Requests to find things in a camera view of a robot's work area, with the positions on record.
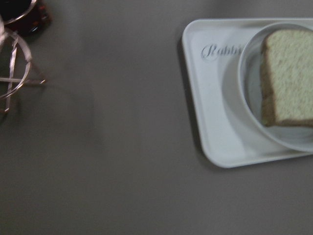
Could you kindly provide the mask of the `white round plate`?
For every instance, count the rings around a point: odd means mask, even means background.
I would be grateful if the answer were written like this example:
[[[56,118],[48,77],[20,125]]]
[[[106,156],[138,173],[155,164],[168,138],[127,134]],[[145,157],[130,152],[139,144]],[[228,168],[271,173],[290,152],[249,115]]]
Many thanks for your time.
[[[268,24],[257,31],[246,43],[238,63],[238,87],[242,103],[255,126],[272,141],[292,150],[312,152],[313,128],[305,126],[266,127],[262,120],[262,89],[260,66],[262,45],[266,37],[281,30],[305,30],[313,28],[302,23],[291,21]]]

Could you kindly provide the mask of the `bread slice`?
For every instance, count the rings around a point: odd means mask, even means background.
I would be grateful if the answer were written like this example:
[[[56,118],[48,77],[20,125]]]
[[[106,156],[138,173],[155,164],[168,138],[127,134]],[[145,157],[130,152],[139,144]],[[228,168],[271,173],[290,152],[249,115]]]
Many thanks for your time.
[[[261,120],[265,126],[313,124],[313,33],[281,29],[262,42]]]

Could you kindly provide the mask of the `cream rabbit tray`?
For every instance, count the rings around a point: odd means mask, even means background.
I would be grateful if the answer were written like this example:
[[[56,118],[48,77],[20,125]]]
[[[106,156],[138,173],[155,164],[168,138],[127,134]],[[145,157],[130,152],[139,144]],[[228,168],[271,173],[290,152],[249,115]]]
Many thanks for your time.
[[[191,22],[182,35],[186,68],[201,148],[208,160],[233,168],[306,156],[265,137],[249,120],[239,98],[238,55],[205,59],[209,47],[240,50],[249,38],[279,18],[203,19]]]

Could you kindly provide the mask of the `tea bottle lower middle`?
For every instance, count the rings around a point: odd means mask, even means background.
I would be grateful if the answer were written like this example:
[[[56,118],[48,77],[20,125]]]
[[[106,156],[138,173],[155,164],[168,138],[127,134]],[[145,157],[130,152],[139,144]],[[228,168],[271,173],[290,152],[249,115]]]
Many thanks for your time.
[[[5,28],[20,35],[32,34],[52,21],[43,0],[2,0],[0,18]]]

